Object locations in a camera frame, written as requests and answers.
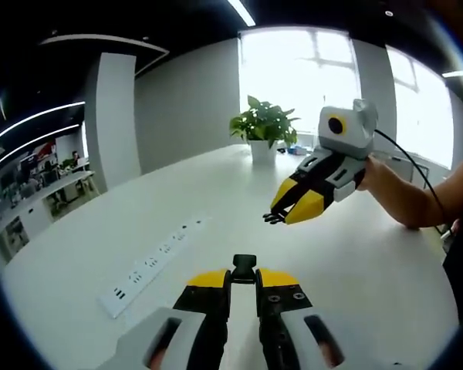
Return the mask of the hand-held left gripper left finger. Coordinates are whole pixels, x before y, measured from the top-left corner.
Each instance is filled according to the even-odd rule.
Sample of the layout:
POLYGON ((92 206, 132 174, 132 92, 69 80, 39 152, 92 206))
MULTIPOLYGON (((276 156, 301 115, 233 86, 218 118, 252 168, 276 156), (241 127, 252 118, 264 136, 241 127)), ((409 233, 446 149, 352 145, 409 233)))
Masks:
POLYGON ((115 369, 218 369, 228 340, 231 272, 192 278, 172 308, 158 308, 117 342, 115 369))

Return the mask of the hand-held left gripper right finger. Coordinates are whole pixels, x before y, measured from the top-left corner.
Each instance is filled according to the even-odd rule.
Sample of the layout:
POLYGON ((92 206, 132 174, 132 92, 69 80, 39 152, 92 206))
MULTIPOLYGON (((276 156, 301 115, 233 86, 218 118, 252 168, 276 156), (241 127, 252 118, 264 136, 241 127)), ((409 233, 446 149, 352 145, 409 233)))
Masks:
POLYGON ((259 340, 269 369, 370 369, 371 360, 329 328, 291 275, 255 271, 259 340))

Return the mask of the person's right hand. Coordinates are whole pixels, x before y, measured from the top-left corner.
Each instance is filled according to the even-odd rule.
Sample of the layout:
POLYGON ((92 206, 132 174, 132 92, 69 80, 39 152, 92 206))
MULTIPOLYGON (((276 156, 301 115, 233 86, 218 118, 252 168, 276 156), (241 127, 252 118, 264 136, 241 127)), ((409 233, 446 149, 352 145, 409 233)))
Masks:
POLYGON ((368 191, 380 203, 387 202, 400 186, 398 175, 371 155, 366 158, 364 169, 363 179, 357 189, 368 191))

